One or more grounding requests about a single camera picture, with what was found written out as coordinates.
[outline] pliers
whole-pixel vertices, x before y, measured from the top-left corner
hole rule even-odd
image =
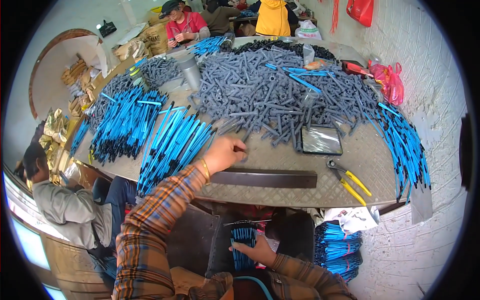
[[[352,196],[354,196],[363,206],[367,206],[367,204],[365,203],[365,200],[362,198],[362,196],[360,196],[349,184],[348,182],[343,179],[341,176],[340,176],[340,173],[338,171],[342,171],[345,173],[345,175],[347,175],[350,179],[353,180],[353,182],[355,182],[358,186],[360,186],[360,188],[369,196],[371,197],[372,196],[372,193],[363,185],[363,183],[355,176],[352,174],[352,172],[348,171],[348,170],[345,170],[341,165],[337,164],[336,162],[334,162],[333,160],[329,159],[327,161],[327,167],[335,174],[335,176],[338,178],[338,180],[340,181],[340,183],[345,187],[345,189],[347,191],[350,192],[350,194],[352,194]]]

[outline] gold bracelet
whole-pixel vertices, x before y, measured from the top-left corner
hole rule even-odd
[[[207,164],[205,163],[205,160],[203,158],[200,159],[200,162],[202,163],[202,166],[205,169],[205,179],[206,179],[205,185],[210,185],[210,172],[208,171]]]

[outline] gray shirt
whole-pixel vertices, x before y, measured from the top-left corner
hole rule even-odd
[[[72,243],[96,248],[93,224],[102,245],[110,245],[111,204],[97,205],[91,191],[82,189],[74,193],[49,180],[33,184],[32,194],[40,214]]]

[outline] black handbag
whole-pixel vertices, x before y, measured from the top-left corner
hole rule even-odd
[[[106,37],[117,31],[117,28],[113,22],[107,23],[107,21],[103,20],[103,26],[100,27],[99,31],[102,37]]]

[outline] black cap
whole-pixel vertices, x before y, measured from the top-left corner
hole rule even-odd
[[[179,2],[177,0],[169,0],[162,5],[162,12],[158,15],[159,19],[163,19],[175,8],[180,8]]]

